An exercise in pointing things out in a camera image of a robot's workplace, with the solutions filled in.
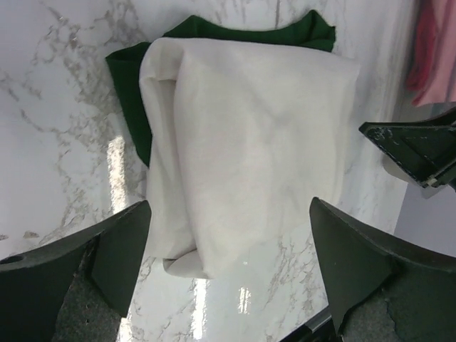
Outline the white and green t-shirt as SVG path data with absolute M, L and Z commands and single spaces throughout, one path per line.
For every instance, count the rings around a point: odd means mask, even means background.
M 340 199 L 359 67 L 335 41 L 313 10 L 271 31 L 191 16 L 107 56 L 168 274 L 213 279 Z

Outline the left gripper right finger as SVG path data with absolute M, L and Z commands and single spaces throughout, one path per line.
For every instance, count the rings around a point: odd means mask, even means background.
M 313 241 L 343 341 L 454 341 L 455 258 L 399 239 L 315 197 Z

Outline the pink t-shirt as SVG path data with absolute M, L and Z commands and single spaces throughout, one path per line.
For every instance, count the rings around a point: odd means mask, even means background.
M 455 102 L 455 1 L 421 1 L 405 87 L 414 106 Z

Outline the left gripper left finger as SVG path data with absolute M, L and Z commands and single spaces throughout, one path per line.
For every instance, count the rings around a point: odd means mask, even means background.
M 151 218 L 138 202 L 89 228 L 1 260 L 2 341 L 116 341 Z

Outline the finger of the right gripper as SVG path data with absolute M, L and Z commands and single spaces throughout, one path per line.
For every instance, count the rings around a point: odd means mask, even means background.
M 359 131 L 421 187 L 455 187 L 455 109 L 410 123 L 364 123 Z

